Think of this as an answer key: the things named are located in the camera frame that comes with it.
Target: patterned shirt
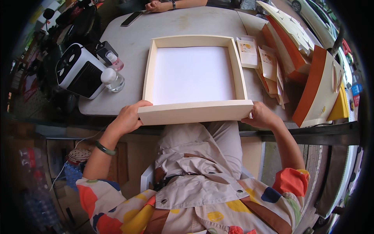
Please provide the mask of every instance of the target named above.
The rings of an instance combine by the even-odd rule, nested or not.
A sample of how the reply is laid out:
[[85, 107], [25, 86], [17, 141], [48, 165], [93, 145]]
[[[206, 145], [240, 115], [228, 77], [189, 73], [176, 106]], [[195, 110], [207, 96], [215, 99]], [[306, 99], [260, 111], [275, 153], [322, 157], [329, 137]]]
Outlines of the patterned shirt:
[[[253, 178], [238, 180], [249, 194], [251, 209], [244, 199], [172, 209], [167, 213], [162, 233], [276, 233], [274, 227], [280, 225], [289, 226], [293, 232], [300, 222], [308, 181], [307, 171], [291, 168], [279, 171], [272, 187]], [[126, 200], [119, 185], [112, 181], [82, 178], [76, 184], [82, 207], [97, 233], [143, 233], [157, 210], [157, 192], [150, 189]], [[272, 225], [263, 221], [274, 217]]]

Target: car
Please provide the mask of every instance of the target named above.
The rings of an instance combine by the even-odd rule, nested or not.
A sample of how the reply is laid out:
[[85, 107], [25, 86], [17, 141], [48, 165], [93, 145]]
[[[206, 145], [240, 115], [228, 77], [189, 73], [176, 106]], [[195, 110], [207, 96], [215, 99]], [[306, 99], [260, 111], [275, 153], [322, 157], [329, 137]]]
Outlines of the car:
[[[311, 0], [288, 0], [292, 9], [296, 11], [302, 19], [305, 21], [307, 26], [317, 37], [321, 45], [326, 50], [331, 50], [336, 38], [339, 35], [339, 31], [336, 29], [333, 22], [329, 19], [326, 13], [313, 1]], [[352, 73], [349, 67], [349, 62], [344, 55], [341, 47], [338, 49], [336, 61], [341, 65], [345, 71], [345, 79], [343, 84], [345, 88], [352, 87]]]

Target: water bottle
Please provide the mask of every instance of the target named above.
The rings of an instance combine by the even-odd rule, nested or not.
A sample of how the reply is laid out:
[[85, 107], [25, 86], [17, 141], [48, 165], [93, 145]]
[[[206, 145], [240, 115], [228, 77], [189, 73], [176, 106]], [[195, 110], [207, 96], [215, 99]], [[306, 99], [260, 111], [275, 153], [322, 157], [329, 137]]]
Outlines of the water bottle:
[[101, 82], [112, 92], [119, 92], [125, 85], [125, 79], [112, 68], [107, 68], [101, 73]]

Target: gray table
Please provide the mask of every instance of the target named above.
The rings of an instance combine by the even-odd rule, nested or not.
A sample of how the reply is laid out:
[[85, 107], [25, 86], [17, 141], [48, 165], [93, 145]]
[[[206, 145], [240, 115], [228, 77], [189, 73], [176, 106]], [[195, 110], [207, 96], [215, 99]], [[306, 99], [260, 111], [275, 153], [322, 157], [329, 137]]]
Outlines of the gray table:
[[[253, 15], [216, 7], [196, 7], [170, 10], [164, 13], [145, 13], [130, 26], [121, 23], [130, 14], [114, 19], [104, 31], [100, 41], [108, 41], [124, 62], [119, 72], [124, 76], [124, 89], [112, 93], [104, 89], [95, 99], [80, 98], [79, 110], [85, 115], [118, 115], [121, 108], [142, 99], [145, 67], [147, 65], [150, 39], [155, 37], [205, 34], [230, 36], [236, 39], [242, 35], [257, 36], [258, 44], [264, 43], [261, 29], [267, 22]], [[177, 61], [166, 61], [170, 66]], [[254, 71], [243, 68], [248, 99], [263, 101], [284, 121], [290, 121], [292, 114], [284, 111], [274, 98], [270, 98]]]

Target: car wheel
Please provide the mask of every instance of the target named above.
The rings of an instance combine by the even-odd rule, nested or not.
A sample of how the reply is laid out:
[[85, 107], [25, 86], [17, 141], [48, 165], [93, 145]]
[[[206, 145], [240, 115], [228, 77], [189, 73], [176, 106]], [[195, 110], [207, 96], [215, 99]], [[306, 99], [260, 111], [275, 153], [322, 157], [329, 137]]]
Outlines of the car wheel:
[[293, 9], [294, 11], [296, 11], [297, 13], [300, 13], [300, 11], [301, 11], [301, 4], [300, 4], [300, 2], [298, 2], [298, 1], [293, 1], [293, 2], [292, 2], [292, 9]]
[[330, 216], [327, 217], [327, 219], [324, 219], [322, 217], [318, 217], [317, 222], [314, 224], [313, 229], [317, 230], [318, 228], [322, 228], [325, 226], [328, 221], [330, 220]]

